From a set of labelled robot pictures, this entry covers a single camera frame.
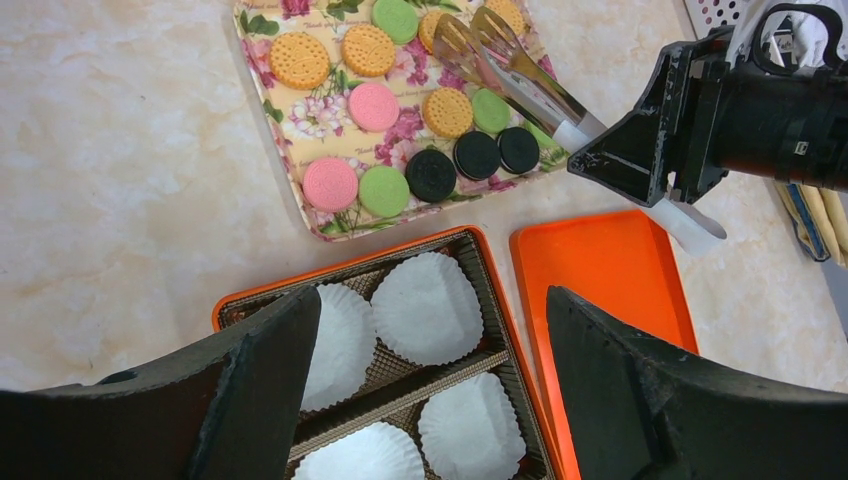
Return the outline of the metal serving tongs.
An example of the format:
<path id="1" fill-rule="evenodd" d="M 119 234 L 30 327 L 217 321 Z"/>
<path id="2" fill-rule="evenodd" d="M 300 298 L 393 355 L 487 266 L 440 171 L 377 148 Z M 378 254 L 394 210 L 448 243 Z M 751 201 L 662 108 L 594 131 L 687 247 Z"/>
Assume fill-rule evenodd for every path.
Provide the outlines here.
<path id="1" fill-rule="evenodd" d="M 543 70 L 506 22 L 487 7 L 478 8 L 469 25 L 442 16 L 433 52 L 452 73 L 498 95 L 556 141 L 569 158 L 610 128 Z M 630 202 L 693 256 L 705 254 L 727 237 L 716 220 L 671 199 L 667 191 L 652 207 Z"/>

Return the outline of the black cookie middle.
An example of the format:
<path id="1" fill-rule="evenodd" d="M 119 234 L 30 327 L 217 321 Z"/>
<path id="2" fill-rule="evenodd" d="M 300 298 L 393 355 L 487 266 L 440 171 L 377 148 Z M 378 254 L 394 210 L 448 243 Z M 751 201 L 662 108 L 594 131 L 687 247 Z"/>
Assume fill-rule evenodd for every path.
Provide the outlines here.
<path id="1" fill-rule="evenodd" d="M 459 172 L 474 181 L 488 179 L 501 166 L 497 142 L 479 131 L 467 132 L 457 139 L 453 159 Z"/>

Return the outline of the orange box lid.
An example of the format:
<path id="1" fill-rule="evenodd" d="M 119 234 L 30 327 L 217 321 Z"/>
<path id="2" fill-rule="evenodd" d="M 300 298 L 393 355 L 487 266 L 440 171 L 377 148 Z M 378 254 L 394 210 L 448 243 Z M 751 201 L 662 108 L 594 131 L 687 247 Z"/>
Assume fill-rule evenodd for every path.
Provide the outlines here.
<path id="1" fill-rule="evenodd" d="M 690 312 L 668 234 L 639 210 L 528 226 L 510 237 L 528 330 L 536 391 L 553 466 L 560 479 L 580 476 L 555 372 L 546 320 L 550 286 L 566 287 L 625 323 L 698 352 Z"/>

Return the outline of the yellow cookie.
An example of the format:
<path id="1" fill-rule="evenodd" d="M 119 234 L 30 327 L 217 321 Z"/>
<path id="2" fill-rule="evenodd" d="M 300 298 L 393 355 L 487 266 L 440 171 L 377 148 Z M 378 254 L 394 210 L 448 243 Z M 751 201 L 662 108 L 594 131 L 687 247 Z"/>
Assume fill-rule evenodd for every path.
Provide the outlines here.
<path id="1" fill-rule="evenodd" d="M 285 86 L 311 90 L 321 85 L 330 72 L 326 48 L 315 37 L 289 32 L 277 37 L 269 53 L 270 69 Z"/>
<path id="2" fill-rule="evenodd" d="M 445 13 L 441 10 L 433 10 L 426 13 L 419 21 L 418 39 L 429 54 L 434 51 L 436 28 L 444 15 Z"/>
<path id="3" fill-rule="evenodd" d="M 356 74 L 374 78 L 387 74 L 396 59 L 390 37 L 373 25 L 355 25 L 344 35 L 341 45 L 344 63 Z"/>
<path id="4" fill-rule="evenodd" d="M 428 128 L 437 136 L 458 138 L 473 124 L 471 101 L 460 90 L 441 87 L 431 92 L 422 106 Z"/>
<path id="5" fill-rule="evenodd" d="M 520 36 L 524 33 L 526 22 L 520 8 L 511 0 L 487 0 L 485 6 L 496 13 L 512 31 Z"/>

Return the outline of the orange cookie box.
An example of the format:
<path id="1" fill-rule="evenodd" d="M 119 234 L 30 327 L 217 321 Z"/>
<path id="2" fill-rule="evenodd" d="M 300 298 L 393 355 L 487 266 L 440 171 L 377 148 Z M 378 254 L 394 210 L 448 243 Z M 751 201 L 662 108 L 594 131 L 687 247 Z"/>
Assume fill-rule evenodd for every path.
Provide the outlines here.
<path id="1" fill-rule="evenodd" d="M 515 478 L 563 478 L 556 442 L 543 418 L 540 395 L 520 346 L 491 249 L 483 231 L 475 226 L 455 227 L 348 262 L 225 296 L 213 310 L 213 328 L 220 331 L 231 327 L 305 286 L 341 283 L 370 299 L 398 264 L 426 252 L 453 258 L 470 280 L 482 310 L 483 335 L 478 346 L 446 365 L 422 366 L 403 359 L 383 342 L 377 343 L 364 385 L 351 399 L 314 413 L 300 413 L 285 478 L 294 478 L 308 454 L 374 422 L 398 427 L 419 444 L 421 436 L 417 424 L 428 398 L 483 372 L 494 374 L 504 386 L 526 444 L 526 453 L 518 463 Z"/>

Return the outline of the white paper cup middle-right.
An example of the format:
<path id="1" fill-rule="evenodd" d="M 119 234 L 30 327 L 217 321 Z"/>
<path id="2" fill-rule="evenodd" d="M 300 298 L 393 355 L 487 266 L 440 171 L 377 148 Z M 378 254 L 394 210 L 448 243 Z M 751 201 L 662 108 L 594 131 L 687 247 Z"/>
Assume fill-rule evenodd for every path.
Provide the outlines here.
<path id="1" fill-rule="evenodd" d="M 430 397 L 418 431 L 427 462 L 443 479 L 511 479 L 526 454 L 516 411 L 489 372 Z"/>

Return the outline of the white plastic basket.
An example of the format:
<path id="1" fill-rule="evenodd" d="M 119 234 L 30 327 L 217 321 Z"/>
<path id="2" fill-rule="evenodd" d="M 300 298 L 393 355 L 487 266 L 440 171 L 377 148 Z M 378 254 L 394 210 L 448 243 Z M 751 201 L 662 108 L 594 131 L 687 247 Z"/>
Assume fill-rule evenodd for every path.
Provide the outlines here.
<path id="1" fill-rule="evenodd" d="M 747 8 L 744 0 L 682 0 L 690 30 L 696 39 L 719 26 L 735 25 Z"/>

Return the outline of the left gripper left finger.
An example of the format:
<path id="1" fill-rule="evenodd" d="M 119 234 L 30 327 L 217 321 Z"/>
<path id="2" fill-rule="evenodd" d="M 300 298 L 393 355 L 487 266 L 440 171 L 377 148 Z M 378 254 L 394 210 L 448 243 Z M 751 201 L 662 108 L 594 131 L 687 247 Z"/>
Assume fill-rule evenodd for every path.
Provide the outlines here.
<path id="1" fill-rule="evenodd" d="M 1 394 L 5 479 L 281 479 L 317 336 L 304 287 L 93 385 Z"/>

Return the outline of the green cookie packed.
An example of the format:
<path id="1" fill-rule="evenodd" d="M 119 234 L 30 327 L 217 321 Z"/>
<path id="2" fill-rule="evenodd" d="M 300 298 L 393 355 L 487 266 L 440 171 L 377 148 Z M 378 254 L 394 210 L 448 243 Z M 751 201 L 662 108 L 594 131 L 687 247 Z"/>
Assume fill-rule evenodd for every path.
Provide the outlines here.
<path id="1" fill-rule="evenodd" d="M 497 134 L 509 126 L 510 107 L 489 89 L 481 88 L 471 97 L 475 126 L 484 132 Z"/>

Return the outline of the green cookie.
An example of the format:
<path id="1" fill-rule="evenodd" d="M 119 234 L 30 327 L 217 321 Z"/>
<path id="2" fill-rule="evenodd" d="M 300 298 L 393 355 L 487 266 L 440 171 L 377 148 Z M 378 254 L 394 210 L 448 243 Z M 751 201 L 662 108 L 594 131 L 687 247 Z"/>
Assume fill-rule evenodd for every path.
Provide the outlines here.
<path id="1" fill-rule="evenodd" d="M 359 182 L 358 199 L 371 214 L 394 217 L 404 211 L 410 188 L 405 176 L 397 169 L 376 165 L 368 169 Z"/>
<path id="2" fill-rule="evenodd" d="M 415 9 L 402 0 L 377 0 L 371 19 L 396 45 L 410 43 L 418 32 L 419 17 Z"/>
<path id="3" fill-rule="evenodd" d="M 536 139 L 541 149 L 559 148 L 560 145 L 548 136 L 544 131 L 538 128 L 531 121 L 525 119 L 523 127 Z"/>

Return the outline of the pink cookie bottom left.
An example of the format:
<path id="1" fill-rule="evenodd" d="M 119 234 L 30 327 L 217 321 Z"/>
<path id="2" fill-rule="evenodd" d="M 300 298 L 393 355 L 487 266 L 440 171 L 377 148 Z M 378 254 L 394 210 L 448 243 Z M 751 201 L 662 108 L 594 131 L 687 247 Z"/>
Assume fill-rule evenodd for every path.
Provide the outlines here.
<path id="1" fill-rule="evenodd" d="M 302 189 L 306 200 L 315 209 L 336 213 L 347 209 L 356 200 L 358 176 L 343 159 L 323 157 L 307 167 Z"/>

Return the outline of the pink cookie packed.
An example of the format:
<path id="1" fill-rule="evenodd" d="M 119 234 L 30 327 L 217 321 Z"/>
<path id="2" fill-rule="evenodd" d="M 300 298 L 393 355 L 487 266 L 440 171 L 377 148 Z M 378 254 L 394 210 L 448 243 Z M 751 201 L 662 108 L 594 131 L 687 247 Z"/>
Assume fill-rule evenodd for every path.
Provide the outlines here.
<path id="1" fill-rule="evenodd" d="M 384 132 L 395 125 L 400 106 L 392 91 L 379 83 L 362 83 L 348 98 L 353 122 L 368 132 Z"/>

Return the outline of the white cloth in basket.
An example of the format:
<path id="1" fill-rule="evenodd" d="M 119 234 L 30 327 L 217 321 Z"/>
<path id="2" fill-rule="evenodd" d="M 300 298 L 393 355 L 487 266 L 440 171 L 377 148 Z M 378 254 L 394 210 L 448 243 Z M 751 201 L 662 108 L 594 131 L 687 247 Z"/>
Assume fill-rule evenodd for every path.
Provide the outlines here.
<path id="1" fill-rule="evenodd" d="M 741 16 L 733 28 L 731 40 L 725 60 L 735 66 L 737 59 L 747 60 L 755 44 L 760 45 L 776 35 L 776 30 L 782 20 L 788 16 L 792 25 L 793 53 L 798 65 L 805 67 L 822 67 L 825 65 L 824 55 L 827 43 L 836 42 L 835 53 L 838 61 L 847 60 L 847 2 L 846 1 L 788 1 L 793 7 L 798 5 L 824 6 L 833 10 L 842 24 L 842 32 L 828 34 L 823 20 L 818 20 L 812 14 L 792 11 L 775 13 L 777 19 L 769 19 L 767 11 L 780 1 L 743 1 Z"/>

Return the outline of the black cookie left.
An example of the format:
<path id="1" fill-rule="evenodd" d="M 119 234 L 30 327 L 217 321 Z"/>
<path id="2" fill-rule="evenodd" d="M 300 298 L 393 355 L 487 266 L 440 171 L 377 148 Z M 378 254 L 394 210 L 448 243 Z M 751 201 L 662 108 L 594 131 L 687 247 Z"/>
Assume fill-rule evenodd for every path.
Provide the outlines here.
<path id="1" fill-rule="evenodd" d="M 411 193 L 419 200 L 438 203 L 454 191 L 456 170 L 448 156 L 435 149 L 415 153 L 405 168 Z"/>

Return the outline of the white paper cup top-right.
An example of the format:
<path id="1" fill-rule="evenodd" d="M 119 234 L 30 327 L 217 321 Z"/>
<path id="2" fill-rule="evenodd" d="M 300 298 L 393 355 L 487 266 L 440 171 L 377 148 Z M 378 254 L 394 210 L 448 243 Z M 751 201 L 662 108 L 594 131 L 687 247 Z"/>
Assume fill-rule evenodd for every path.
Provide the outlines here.
<path id="1" fill-rule="evenodd" d="M 369 321 L 394 353 L 423 366 L 472 352 L 484 322 L 480 302 L 456 259 L 436 252 L 410 257 L 380 282 Z"/>

